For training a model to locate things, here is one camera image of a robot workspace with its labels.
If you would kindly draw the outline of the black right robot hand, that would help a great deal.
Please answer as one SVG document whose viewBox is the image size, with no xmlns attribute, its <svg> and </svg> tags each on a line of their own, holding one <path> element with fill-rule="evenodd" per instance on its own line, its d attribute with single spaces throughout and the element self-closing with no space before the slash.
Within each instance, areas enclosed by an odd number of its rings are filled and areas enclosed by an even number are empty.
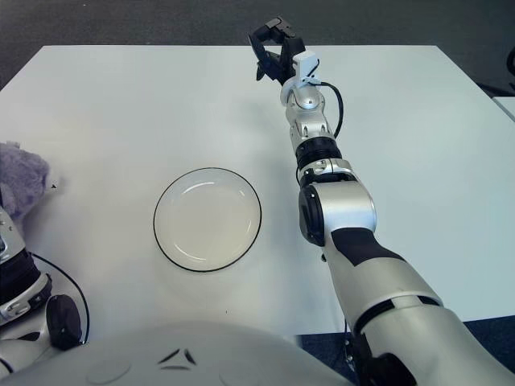
<svg viewBox="0 0 515 386">
<path fill-rule="evenodd" d="M 306 51 L 303 40 L 296 35 L 291 25 L 281 16 L 271 19 L 248 35 L 250 46 L 257 58 L 256 80 L 267 76 L 284 85 L 295 75 L 293 58 Z M 279 54 L 267 51 L 264 43 L 281 46 Z"/>
</svg>

